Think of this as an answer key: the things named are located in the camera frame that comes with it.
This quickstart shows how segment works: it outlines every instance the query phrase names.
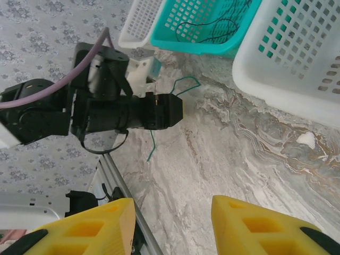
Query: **yellow 3d-printed part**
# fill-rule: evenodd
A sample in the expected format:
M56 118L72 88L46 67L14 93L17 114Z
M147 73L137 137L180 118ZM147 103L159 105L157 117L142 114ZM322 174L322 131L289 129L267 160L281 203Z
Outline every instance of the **yellow 3d-printed part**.
M130 255L134 227L133 199L119 199L40 227L25 255Z
M237 199L214 196L211 220L219 255L329 254L300 230L314 225Z

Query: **black cable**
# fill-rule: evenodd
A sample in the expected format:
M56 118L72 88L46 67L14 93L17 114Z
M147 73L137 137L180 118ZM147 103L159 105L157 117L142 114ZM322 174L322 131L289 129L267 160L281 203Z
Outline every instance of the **black cable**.
M107 197L109 199L109 201L112 201L112 197L109 195L105 183L101 184L101 188L103 189L105 197Z
M97 198L98 201L106 199L106 196L103 198Z
M186 24L191 25L191 26L196 26L196 27L198 27L198 26L208 26L208 25L211 25L211 24L214 24L214 23L215 23L215 24L214 24L214 27L212 28L212 32L211 32L212 37L209 37L209 38L207 38L207 39L204 39L204 40L201 40L201 41L197 42L197 43L199 43L199 44L200 44L200 43L203 43L203 42L205 42L205 41L209 41L209 40L211 40L212 43L214 44L214 43L215 43L215 39L227 37L227 36L230 36L230 35L234 34L234 33L239 29L239 26L236 24L236 20L239 18L240 14L244 11L244 8L246 8L246 7L249 8L249 7L250 7L250 3L252 3L252 0L247 0L247 1L243 4L243 6L239 9L238 13L236 14L236 17L235 17L233 20L232 20L231 18L233 17L233 15L234 15L235 12L236 12L236 9L237 9L237 0L235 0L235 1L233 2L233 4L234 4L234 9L233 9L233 12L229 15L230 18L223 18L223 17L231 10L232 7L230 7L228 10L226 10L219 18L217 18L217 19L215 19L215 20L213 20L213 21L211 21L211 22L209 22L209 23L201 23L201 24L195 24L195 23L190 23L190 22L182 22L182 23L180 23L180 24L177 26L176 30L175 30L175 36L176 36L177 41L180 42L180 39L179 39L178 33L177 33L178 30L179 30L179 27L184 28L183 25L186 25ZM223 35L221 35L221 36L214 36L215 30L216 30L217 25L218 25L218 23L219 23L220 21L229 21L229 22L228 22L228 25L227 25L227 30L226 30L227 33L225 33L225 34L223 34ZM231 24L231 23L232 23L232 25L235 26L235 30L233 30L233 31L230 31L230 29L231 29L231 28L230 28L230 24ZM227 42L228 39L229 39L229 38L227 37L224 41L219 42L218 44L223 44L223 43Z
M225 37L225 36L229 36L230 34L236 32L236 31L237 31L237 29L235 29L235 30L233 30L233 31L230 31L229 33L225 33L224 35L221 35L221 36L215 36L214 38L215 38L215 39L219 39L219 38L222 38L222 37ZM204 39L204 40L202 40L202 41L199 41L198 43L199 43L199 44L200 44L200 43L204 43L205 41L209 41L209 40L212 40L212 37L209 37L209 38L207 38L207 39Z
M110 149L110 150L96 151L96 150L88 149L88 148L85 147L84 141L81 141L81 142L80 142L80 145L81 145L81 147L83 147L85 150L87 150L89 153L96 154L96 155L104 155L104 154L107 154L107 153L111 153L112 151L115 151L116 149L118 149L120 146L122 146L122 145L125 143L126 139L127 139L128 136L129 136L129 131L128 131L128 130L124 130L124 131L123 131L123 134L124 134L124 133L125 133L125 139L124 139L124 141L123 141L121 144L119 144L118 146L116 146L115 148L112 148L112 149Z

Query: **white bracket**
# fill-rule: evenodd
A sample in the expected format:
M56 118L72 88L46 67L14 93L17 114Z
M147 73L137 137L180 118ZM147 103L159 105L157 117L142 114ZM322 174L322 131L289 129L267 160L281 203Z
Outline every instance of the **white bracket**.
M0 192L0 229L34 230L65 217L70 200L65 196Z
M162 64L155 57L147 57L140 61L130 59L127 67L129 82L133 94L138 97L145 97L147 83L152 83L158 78Z

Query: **cable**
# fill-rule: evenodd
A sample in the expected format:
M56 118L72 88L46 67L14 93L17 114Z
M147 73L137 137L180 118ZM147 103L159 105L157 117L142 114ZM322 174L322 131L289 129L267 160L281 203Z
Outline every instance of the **cable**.
M98 201L106 199L106 196L103 198L96 198Z
M102 184L101 184L101 188L103 189L103 192L104 192L104 194L105 194L104 199L105 199L105 198L108 198L109 201L111 201L111 200L112 200L112 197L109 195L105 183L102 183Z
M96 151L96 150L88 149L88 148L85 147L84 141L81 141L81 142L80 142L80 145L81 145L81 147L83 147L85 150L87 150L89 153L96 154L96 155L104 155L104 154L107 154L107 153L111 153L112 151L115 151L116 149L118 149L120 146L122 146L122 145L125 143L126 139L127 139L128 136L129 136L129 131L128 131L128 130L124 130L124 131L123 131L123 134L125 134L125 139L124 139L124 141L123 141L121 144L119 144L118 146L116 146L115 148L112 148L112 149L110 149L110 150Z
M182 81L184 79L193 79L197 84L195 86L192 86L192 87L190 87L188 89L183 90L182 92L177 93L176 96L179 96L179 95L181 95L183 93L186 93L186 92L188 92L188 91L190 91L192 89L198 88L199 86L202 85L194 76L185 76L185 77L182 77L180 79L175 80L174 85L172 87L172 90L170 91L170 94L172 94L174 92L177 82ZM153 146L152 151L150 152L150 154L148 156L147 162L150 161L150 158L151 158L152 154L156 150L156 142L155 142L155 138L154 138L154 134L153 134L152 130L150 130L150 134L151 134L151 138L152 138L152 142L153 142L154 146Z
M214 27L212 28L212 32L211 32L211 37L210 38L207 38L207 39L203 39L199 42L197 42L198 44L200 43L204 43L206 41L209 41L211 40L212 43L214 44L215 43L215 39L218 39L218 38L223 38L223 37L227 37L227 36L230 36L230 35L233 35L238 29L239 29L239 26L236 24L235 21L238 20L239 18L239 15L243 12L244 8L245 7L248 7L249 8L249 4L252 2L252 0L247 0L243 6L239 9L239 12L236 14L236 16L233 18L235 12L236 12L236 8L237 6L239 6L237 4L237 0L234 0L234 8L233 8L233 12L229 15L229 18L223 18L226 14L228 14L228 12L232 9L232 7L230 7L228 10L226 10L220 17L218 17L217 19L209 22L209 23L201 23L201 24L195 24L195 23L191 23L191 22L181 22L177 27L176 27L176 30L175 30L175 36L176 36L176 40L180 42L180 39L178 37L178 34L180 34L180 32L178 32L179 28L181 27L181 29L184 27L183 25L191 25L191 26L196 26L196 27L200 27L200 26L208 26L208 25L211 25L211 24L214 24ZM220 21L229 21L228 24L227 24L227 30L224 35L222 36L218 36L218 37L215 37L214 34L215 34L215 30L217 28L217 25ZM233 24L235 26L235 30L233 31L230 31L230 24ZM227 42L229 40L229 38L226 38L225 40L223 40L222 42L219 42L218 44L224 44L225 42Z
M150 130L150 134L151 134L152 142L153 142L154 146L153 146L153 148L152 148L152 151L151 151L150 154L149 154L149 157L148 157L148 159L147 159L147 162L150 161L150 158L151 158L152 154L153 154L154 151L156 150L156 142L155 142L155 138L154 138L154 134L152 133L152 130Z
M85 58L65 77L61 78L60 80L58 80L55 84L51 85L50 87L40 92L37 92L31 96L27 96L27 97L9 101L9 102L2 102L0 103L0 109L13 108L13 107L29 104L31 102L47 97L48 95L58 91L59 89L67 85L70 81L72 81L75 77L77 77L91 63L92 59L96 56L100 47L105 41L105 38L107 38L109 46L113 48L113 44L112 44L110 34L109 34L109 28L104 28L99 38L97 39L96 43L93 45L92 49L87 53Z

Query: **white plastic basket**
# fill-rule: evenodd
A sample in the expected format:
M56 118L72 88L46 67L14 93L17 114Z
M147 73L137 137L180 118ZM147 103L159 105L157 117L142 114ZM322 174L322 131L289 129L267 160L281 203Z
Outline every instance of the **white plastic basket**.
M340 129L340 0L263 0L233 78L270 106Z
M118 45L129 49L154 49L150 38L165 2L166 0L134 0Z

